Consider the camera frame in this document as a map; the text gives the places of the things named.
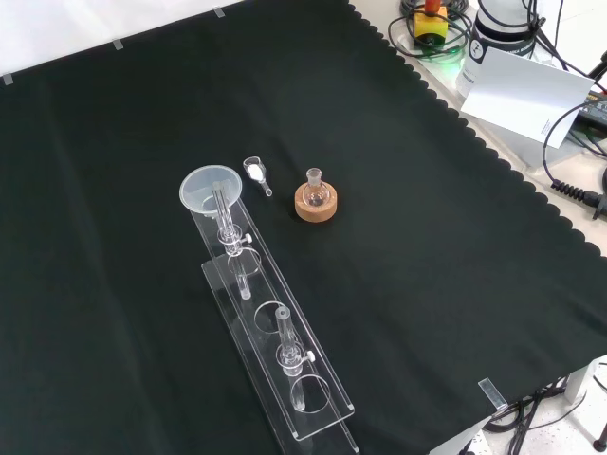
wooden flask stand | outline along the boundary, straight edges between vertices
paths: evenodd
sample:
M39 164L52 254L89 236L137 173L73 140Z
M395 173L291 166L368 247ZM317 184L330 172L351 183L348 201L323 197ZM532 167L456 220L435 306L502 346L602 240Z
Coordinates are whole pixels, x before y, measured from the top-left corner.
M328 220L338 209L338 193L331 185L322 182L329 189L329 201L319 207L308 206L304 202L304 188L307 183L301 185L295 191L295 211L305 221L309 223L321 223Z

white paper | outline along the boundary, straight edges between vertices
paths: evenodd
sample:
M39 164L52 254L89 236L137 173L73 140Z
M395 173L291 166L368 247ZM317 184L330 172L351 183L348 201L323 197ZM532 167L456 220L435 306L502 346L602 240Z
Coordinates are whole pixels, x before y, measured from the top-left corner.
M462 112L544 142L555 122L581 104L593 81L490 47ZM548 145L559 148L576 118L564 118Z
M0 0L0 75L238 1Z

glass tube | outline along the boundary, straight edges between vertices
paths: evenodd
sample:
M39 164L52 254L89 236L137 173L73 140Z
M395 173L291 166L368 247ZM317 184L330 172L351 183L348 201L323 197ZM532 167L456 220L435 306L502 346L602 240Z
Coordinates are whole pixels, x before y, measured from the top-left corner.
M302 352L297 345L291 311L281 305L276 309L275 314L278 334L281 337L280 363L291 386L291 403L296 410L305 410L302 381L297 381L297 376L302 373Z
M236 228L231 221L230 209L228 208L223 185L220 182L213 182L212 195L215 198L215 204L217 205L219 235L221 240L223 240L222 243L226 248L226 253L228 253L233 260L233 271L236 276L236 282L238 283L240 297L242 297L243 300L249 300L250 288L248 287L247 272L243 267L242 261L238 257L242 252L242 244L240 241L241 230L240 228Z

scalloped edge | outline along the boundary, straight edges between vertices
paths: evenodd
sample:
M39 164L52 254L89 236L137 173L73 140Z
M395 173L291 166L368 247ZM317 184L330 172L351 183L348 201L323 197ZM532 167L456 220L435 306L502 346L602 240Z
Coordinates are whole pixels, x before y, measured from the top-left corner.
M482 144L479 144L479 145L482 145L486 151L490 151L490 154L487 154L487 156L492 158L498 164L497 172L503 173L504 175L508 175L508 178L514 177L520 183L523 183L523 186L528 188L529 192L532 193L532 195L533 195L532 199L535 200L536 204L541 205L543 208L548 208L548 210L546 210L547 216L553 218L557 224L562 225L563 227L570 230L573 233L572 237L576 242L581 243L581 246L590 255L598 256L602 260L604 265L607 266L607 251L605 251L606 256L603 256L601 254L600 248L596 244L587 241L585 234L582 231L580 231L579 229L573 227L573 222L569 218L561 215L561 209L559 209L558 206L555 206L554 204L550 203L548 201L548 196L544 192L538 191L536 185L533 182L524 178L523 173L513 170L511 164L508 161L506 161L505 159L500 157L499 152L497 152L496 150L490 149L487 146L487 143L485 142L485 140L478 136L478 132L474 128L469 126L469 121L466 118L463 118L460 115L459 111L457 111L456 109L453 109L452 107L449 107L449 104L447 103L446 100L439 98L438 94L434 90L429 88L430 84L428 83L428 81L426 81L426 79L424 79L422 74L419 73L418 71L416 71L414 66L407 63L407 60L405 59L405 57L403 55L401 55L400 53L398 53L398 51L392 46L390 41L388 39L386 39L382 33L379 32L379 28L372 25L369 20L365 19L362 16L362 13L357 10L356 6L353 5L352 3L350 3L350 0L340 0L340 2L346 6L346 8L349 10L350 14L353 14L357 18L358 22L360 22L360 24L364 28L366 28L367 31L372 32L377 37L377 39L384 45L384 47L387 50L389 50L390 53L397 60L399 60L402 64L404 64L406 69L408 69L409 71L411 71L414 74L414 76L417 78L417 80L419 82L421 82L421 85L423 85L423 88L425 89L425 91L432 98L434 98L437 101L437 103L441 105L441 107L446 108L447 115L455 117L456 121L462 123L462 126L464 127L464 131L466 132L466 134L468 136L470 136L470 134L471 134L471 138L474 141L482 142Z

tape strip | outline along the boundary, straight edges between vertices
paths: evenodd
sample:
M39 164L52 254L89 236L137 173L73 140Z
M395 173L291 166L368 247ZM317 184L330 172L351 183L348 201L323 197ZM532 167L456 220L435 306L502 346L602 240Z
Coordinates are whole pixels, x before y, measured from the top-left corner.
M508 403L506 402L502 394L498 392L498 390L495 388L489 378L483 379L481 382L478 383L478 385L481 387L481 389L483 390L489 401L493 404L495 409L504 410L508 407Z

